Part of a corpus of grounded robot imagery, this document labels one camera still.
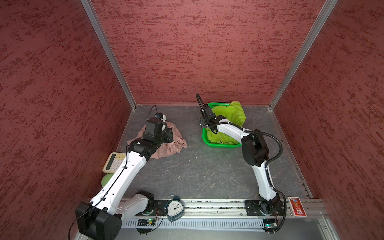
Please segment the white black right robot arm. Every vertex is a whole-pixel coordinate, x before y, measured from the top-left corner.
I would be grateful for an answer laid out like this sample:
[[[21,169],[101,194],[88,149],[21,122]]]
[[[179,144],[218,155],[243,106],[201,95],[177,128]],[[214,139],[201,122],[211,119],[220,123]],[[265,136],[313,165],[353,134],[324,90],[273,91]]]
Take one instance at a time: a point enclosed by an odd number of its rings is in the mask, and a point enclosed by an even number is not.
[[[223,133],[235,139],[242,145],[244,160],[253,168],[255,173],[260,199],[260,211],[265,216],[274,214],[278,205],[281,203],[282,195],[276,190],[269,171],[269,163],[278,159],[283,153],[281,142],[273,135],[261,132],[259,130],[244,129],[223,116],[217,116],[213,110],[206,104],[199,104],[202,114],[200,125],[202,128],[209,128],[213,133]],[[269,148],[264,137],[273,139],[279,152],[276,156],[269,158]]]

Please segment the pink shorts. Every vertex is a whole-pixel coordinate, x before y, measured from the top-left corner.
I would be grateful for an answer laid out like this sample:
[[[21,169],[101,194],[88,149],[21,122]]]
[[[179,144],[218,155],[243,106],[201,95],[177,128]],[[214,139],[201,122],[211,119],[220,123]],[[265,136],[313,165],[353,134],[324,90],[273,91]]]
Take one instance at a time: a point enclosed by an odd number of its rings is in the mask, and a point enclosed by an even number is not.
[[[166,128],[173,129],[174,141],[167,144],[157,143],[157,134]],[[172,156],[180,153],[183,148],[187,147],[186,140],[182,137],[181,132],[175,124],[151,118],[146,121],[145,126],[141,129],[137,138],[129,141],[126,154],[128,161],[134,158],[148,161],[149,159],[160,159]]]

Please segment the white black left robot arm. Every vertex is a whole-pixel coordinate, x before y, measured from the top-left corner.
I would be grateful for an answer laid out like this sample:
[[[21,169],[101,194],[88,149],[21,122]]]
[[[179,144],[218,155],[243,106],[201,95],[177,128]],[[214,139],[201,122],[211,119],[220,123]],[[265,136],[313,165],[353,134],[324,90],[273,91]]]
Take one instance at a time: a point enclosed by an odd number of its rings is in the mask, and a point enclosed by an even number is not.
[[[154,196],[146,191],[137,192],[121,205],[126,190],[138,172],[153,154],[166,143],[174,140],[173,130],[168,127],[165,115],[157,114],[146,121],[143,135],[126,147],[126,157],[108,183],[89,203],[80,203],[76,220],[80,234],[92,240],[114,240],[123,221],[142,213],[155,212]]]

